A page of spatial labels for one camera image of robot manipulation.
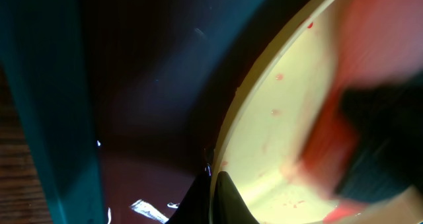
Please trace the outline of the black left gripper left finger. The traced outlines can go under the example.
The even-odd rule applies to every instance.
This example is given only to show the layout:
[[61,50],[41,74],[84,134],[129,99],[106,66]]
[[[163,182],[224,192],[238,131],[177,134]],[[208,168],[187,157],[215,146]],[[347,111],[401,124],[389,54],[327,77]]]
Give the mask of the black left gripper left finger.
[[210,183],[209,172],[201,172],[194,179],[179,207],[166,224],[208,224]]

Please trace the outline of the yellow-green plate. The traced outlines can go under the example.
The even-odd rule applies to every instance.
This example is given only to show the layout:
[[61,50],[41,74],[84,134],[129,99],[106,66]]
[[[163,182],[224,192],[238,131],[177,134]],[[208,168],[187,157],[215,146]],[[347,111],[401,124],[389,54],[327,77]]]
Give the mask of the yellow-green plate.
[[211,173],[231,177],[259,223],[325,223],[338,206],[280,169],[305,146],[338,67],[336,16],[343,0],[309,0],[257,58],[227,111]]

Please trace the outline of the green pink sponge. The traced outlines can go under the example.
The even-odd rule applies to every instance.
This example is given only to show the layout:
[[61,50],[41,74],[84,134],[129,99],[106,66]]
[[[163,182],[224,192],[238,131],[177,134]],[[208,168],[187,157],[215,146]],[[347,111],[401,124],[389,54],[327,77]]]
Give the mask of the green pink sponge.
[[281,175],[338,206],[325,223],[422,221],[422,0],[343,0],[338,67]]

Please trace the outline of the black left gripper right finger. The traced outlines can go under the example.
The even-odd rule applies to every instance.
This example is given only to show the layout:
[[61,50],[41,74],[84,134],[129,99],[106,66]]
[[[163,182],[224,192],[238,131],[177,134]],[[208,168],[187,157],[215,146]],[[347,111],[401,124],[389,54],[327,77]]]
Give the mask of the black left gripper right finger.
[[218,174],[215,184],[213,224],[259,224],[225,171]]

